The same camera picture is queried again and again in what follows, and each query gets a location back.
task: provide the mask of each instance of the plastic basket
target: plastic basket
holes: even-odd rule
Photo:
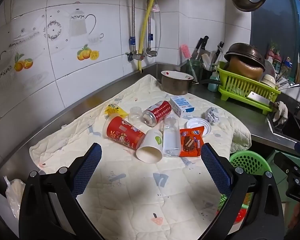
[[[261,157],[259,154],[252,151],[240,151],[232,154],[229,158],[229,162],[234,167],[241,167],[246,173],[254,175],[263,175],[265,171],[271,171],[271,168],[267,161]],[[247,193],[245,203],[242,204],[242,208],[247,209],[252,197],[252,193]],[[225,195],[221,196],[218,210],[221,209],[225,203],[227,197]]]
[[[270,106],[265,106],[256,101],[247,98],[251,91],[256,94],[269,99],[271,102],[275,102],[277,96],[281,93],[274,88],[271,88],[263,83],[257,82],[250,78],[246,78],[235,73],[223,70],[225,62],[220,61],[218,63],[217,71],[220,74],[220,81],[222,86],[219,86],[219,92],[221,93],[221,99],[227,100],[233,98],[249,105],[262,109],[263,114],[272,112],[273,109]]]

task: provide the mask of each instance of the blue gripper pad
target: blue gripper pad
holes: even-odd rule
[[[201,159],[219,192],[229,197],[231,194],[231,178],[220,163],[217,153],[208,143],[201,147]]]
[[[102,149],[97,143],[94,143],[88,152],[83,156],[85,160],[81,164],[81,167],[79,168],[73,180],[73,189],[71,193],[74,198],[84,192],[92,174],[101,160],[101,156]]]

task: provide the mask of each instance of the white paper cup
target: white paper cup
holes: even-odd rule
[[[157,163],[162,159],[162,133],[156,129],[150,129],[136,151],[139,160],[145,163]]]

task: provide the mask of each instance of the red soda can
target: red soda can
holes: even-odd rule
[[[118,114],[111,114],[103,126],[103,135],[125,146],[137,150],[145,137],[138,128],[122,119]]]
[[[171,112],[171,109],[168,101],[160,101],[143,112],[143,119],[146,125],[154,127]]]

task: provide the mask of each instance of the red paper cup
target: red paper cup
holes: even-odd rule
[[[122,119],[118,114],[111,114],[103,126],[103,135],[125,146],[137,150],[145,137],[138,128]]]

